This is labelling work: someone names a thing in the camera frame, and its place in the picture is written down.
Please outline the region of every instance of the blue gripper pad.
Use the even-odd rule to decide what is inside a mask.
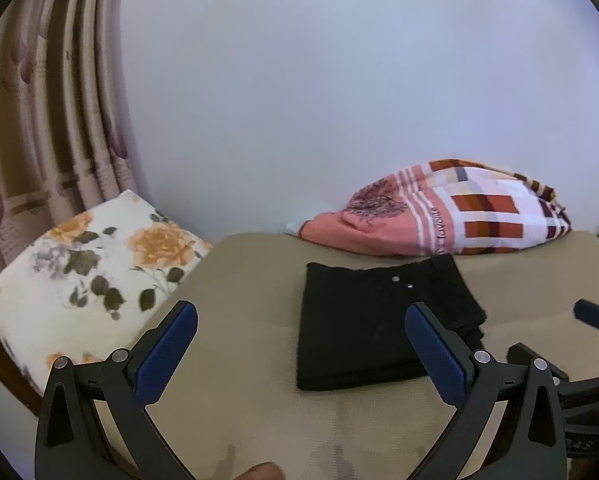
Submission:
[[[579,321],[595,327],[599,330],[599,305],[588,300],[579,300],[573,309],[575,317]]]
[[[135,399],[142,406],[154,404],[162,396],[197,333],[197,325],[197,309],[186,302],[139,365],[135,377]]]
[[[466,371],[417,305],[406,310],[404,328],[441,399],[451,406],[463,405],[468,395]]]

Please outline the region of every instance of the floral pillow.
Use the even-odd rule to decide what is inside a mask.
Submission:
[[[103,360],[132,345],[211,245],[132,191],[39,237],[0,273],[0,338],[44,391],[60,355]]]

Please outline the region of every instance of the pillowcase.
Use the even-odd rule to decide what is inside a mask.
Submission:
[[[0,339],[42,394],[50,368],[129,348],[212,246],[132,191],[61,223],[0,273]]]
[[[404,168],[340,211],[286,226],[303,240],[375,256],[510,253],[571,230],[553,188],[457,158]]]

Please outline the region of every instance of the white wall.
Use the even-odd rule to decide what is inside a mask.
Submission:
[[[35,478],[37,418],[0,383],[0,449],[23,480]]]
[[[589,0],[121,0],[127,127],[155,205],[217,241],[456,156],[599,230]]]

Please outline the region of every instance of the metal screw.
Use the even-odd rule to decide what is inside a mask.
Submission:
[[[68,364],[68,357],[58,357],[57,359],[55,359],[55,362],[53,363],[53,366],[55,368],[63,368]]]
[[[491,360],[491,355],[488,352],[484,352],[483,350],[478,350],[475,352],[475,359],[478,363],[486,364]]]
[[[546,368],[548,368],[547,362],[544,361],[544,359],[542,359],[540,357],[535,359],[533,361],[533,364],[535,365],[535,368],[537,368],[538,370],[546,370]]]
[[[112,353],[112,360],[116,363],[122,363],[128,359],[128,350],[120,348]]]

